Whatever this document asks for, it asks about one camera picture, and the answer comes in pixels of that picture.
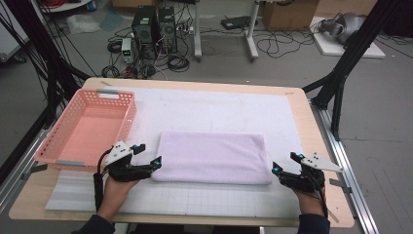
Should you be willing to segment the pink plastic basket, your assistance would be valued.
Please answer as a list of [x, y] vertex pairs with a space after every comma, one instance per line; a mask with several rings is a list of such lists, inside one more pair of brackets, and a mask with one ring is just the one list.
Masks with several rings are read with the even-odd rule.
[[60, 170], [92, 172], [105, 150], [128, 138], [135, 114], [132, 92], [80, 89], [34, 159]]

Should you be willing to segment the metal bracket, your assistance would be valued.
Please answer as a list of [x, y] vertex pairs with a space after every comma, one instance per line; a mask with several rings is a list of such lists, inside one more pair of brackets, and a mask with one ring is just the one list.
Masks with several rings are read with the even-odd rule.
[[20, 179], [28, 180], [32, 174], [45, 171], [47, 168], [48, 168], [47, 164], [31, 167], [26, 173], [21, 174]]
[[343, 181], [341, 181], [341, 180], [331, 178], [331, 179], [329, 180], [329, 183], [330, 183], [331, 185], [340, 187], [340, 188], [343, 190], [343, 192], [346, 193], [346, 194], [351, 194], [351, 193], [353, 192], [352, 188], [351, 188], [350, 186], [347, 186], [347, 185], [346, 185]]

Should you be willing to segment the white printed blanket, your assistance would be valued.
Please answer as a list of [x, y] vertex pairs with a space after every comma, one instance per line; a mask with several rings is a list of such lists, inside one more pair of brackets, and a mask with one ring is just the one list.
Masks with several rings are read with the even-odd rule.
[[161, 182], [267, 185], [271, 182], [263, 136], [163, 132], [158, 147]]

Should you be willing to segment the black metal frame post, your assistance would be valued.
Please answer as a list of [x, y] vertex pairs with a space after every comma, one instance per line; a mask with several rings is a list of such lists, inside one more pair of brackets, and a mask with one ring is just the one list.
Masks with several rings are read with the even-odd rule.
[[10, 19], [5, 19], [0, 14], [0, 23], [28, 55], [37, 76], [47, 83], [45, 93], [47, 106], [0, 167], [0, 185], [3, 185], [35, 135], [44, 126], [49, 127], [56, 119], [57, 106], [64, 99], [71, 100], [75, 92], [80, 89], [79, 80], [87, 81], [90, 75], [73, 66], [58, 51], [56, 43], [41, 22], [30, 0], [0, 0], [0, 6], [8, 7], [6, 16], [11, 13], [15, 17], [37, 54], [34, 54], [23, 42]]
[[318, 109], [326, 110], [329, 102], [334, 99], [330, 131], [336, 140], [340, 140], [339, 125], [346, 80], [402, 1], [377, 0], [360, 30], [331, 72], [303, 88], [305, 93], [320, 88], [318, 94], [311, 99], [311, 104]]

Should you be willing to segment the grey helmet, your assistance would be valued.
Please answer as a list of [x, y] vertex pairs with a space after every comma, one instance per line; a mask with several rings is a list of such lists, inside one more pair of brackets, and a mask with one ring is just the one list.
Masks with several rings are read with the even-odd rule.
[[320, 32], [327, 32], [340, 44], [344, 45], [364, 23], [364, 18], [355, 13], [338, 13], [332, 19], [323, 19], [319, 25]]

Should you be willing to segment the white power supply unit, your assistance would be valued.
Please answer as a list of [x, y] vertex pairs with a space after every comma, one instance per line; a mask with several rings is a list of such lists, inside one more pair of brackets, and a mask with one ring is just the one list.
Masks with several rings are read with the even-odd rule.
[[123, 55], [123, 60], [126, 64], [133, 63], [131, 38], [123, 38], [122, 39], [121, 53]]

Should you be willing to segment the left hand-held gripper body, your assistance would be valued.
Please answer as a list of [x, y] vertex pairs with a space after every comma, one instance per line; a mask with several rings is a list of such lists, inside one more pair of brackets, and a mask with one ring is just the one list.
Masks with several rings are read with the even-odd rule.
[[117, 141], [109, 155], [104, 160], [104, 169], [116, 181], [128, 182], [149, 178], [153, 171], [149, 165], [134, 166], [131, 163], [131, 158], [134, 155], [122, 140]]

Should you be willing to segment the white round table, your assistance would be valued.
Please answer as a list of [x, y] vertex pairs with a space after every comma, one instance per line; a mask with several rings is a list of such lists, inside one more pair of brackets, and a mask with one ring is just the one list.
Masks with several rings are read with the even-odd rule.
[[77, 9], [80, 7], [86, 7], [88, 3], [92, 0], [80, 0], [78, 3], [63, 3], [57, 7], [50, 7], [50, 6], [42, 6], [40, 5], [39, 8], [43, 13], [58, 13], [58, 12], [65, 12], [73, 9]]

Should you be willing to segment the black computer tower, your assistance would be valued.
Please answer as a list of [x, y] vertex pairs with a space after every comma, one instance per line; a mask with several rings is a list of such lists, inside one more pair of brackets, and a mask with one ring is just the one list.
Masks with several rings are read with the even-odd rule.
[[138, 6], [131, 24], [139, 55], [143, 59], [155, 59], [155, 43], [159, 30], [154, 6]]
[[161, 7], [158, 12], [162, 51], [169, 54], [177, 52], [174, 7]]

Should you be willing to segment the black flat device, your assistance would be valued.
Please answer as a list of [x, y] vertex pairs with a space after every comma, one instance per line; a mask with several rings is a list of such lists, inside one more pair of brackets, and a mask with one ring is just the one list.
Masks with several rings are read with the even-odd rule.
[[250, 23], [251, 17], [247, 16], [223, 19], [221, 21], [221, 25], [227, 30], [246, 28], [250, 26]]

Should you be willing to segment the clear plastic bag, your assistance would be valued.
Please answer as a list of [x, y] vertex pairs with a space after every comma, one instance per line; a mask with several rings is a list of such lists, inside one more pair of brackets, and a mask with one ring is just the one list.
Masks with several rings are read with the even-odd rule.
[[71, 34], [92, 33], [99, 31], [99, 25], [92, 16], [73, 15], [66, 19]]

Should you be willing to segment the person's right hand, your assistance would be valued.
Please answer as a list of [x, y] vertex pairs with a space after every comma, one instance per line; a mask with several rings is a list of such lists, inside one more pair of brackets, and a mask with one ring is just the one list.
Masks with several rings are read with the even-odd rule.
[[298, 198], [299, 209], [302, 215], [321, 215], [324, 216], [324, 210], [318, 192], [303, 192], [293, 189]]

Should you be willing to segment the white desk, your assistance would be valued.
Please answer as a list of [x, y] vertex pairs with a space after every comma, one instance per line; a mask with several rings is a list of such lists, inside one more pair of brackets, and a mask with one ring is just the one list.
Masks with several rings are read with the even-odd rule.
[[[201, 0], [195, 0], [195, 4], [194, 4], [195, 25], [194, 25], [193, 40], [194, 40], [194, 56], [195, 56], [196, 61], [201, 61], [202, 56], [203, 56], [201, 29], [200, 29], [200, 1]], [[255, 22], [257, 20], [260, 0], [251, 0], [251, 1], [252, 1], [252, 9], [251, 9], [251, 14], [250, 14], [249, 28], [248, 28], [248, 31], [244, 33], [244, 38], [245, 38], [245, 41], [250, 51], [250, 60], [254, 61], [255, 59], [259, 58], [256, 46], [253, 40], [253, 32], [255, 28]]]

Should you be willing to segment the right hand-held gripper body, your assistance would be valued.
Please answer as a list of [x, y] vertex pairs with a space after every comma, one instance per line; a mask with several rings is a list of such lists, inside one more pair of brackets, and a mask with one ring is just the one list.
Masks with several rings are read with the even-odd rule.
[[303, 192], [314, 192], [324, 187], [324, 171], [342, 173], [343, 169], [330, 160], [314, 153], [298, 163], [301, 166], [299, 175], [283, 171], [279, 177], [280, 184]]

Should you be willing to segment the aluminium rail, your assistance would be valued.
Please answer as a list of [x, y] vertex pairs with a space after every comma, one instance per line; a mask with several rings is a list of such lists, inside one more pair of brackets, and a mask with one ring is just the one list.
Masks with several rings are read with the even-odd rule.
[[20, 179], [21, 174], [31, 167], [43, 165], [34, 159], [34, 154], [55, 121], [55, 118], [49, 118], [49, 108], [46, 107], [0, 167], [0, 214], [6, 210], [26, 182]]
[[338, 180], [343, 181], [353, 190], [351, 194], [344, 193], [347, 201], [350, 203], [352, 220], [356, 222], [356, 227], [359, 228], [362, 234], [380, 234], [373, 215], [364, 199], [344, 144], [341, 140], [337, 140], [330, 130], [332, 123], [330, 114], [327, 110], [319, 109], [315, 105], [311, 104], [310, 107], [318, 123], [329, 158], [343, 169], [342, 173], [337, 174]]

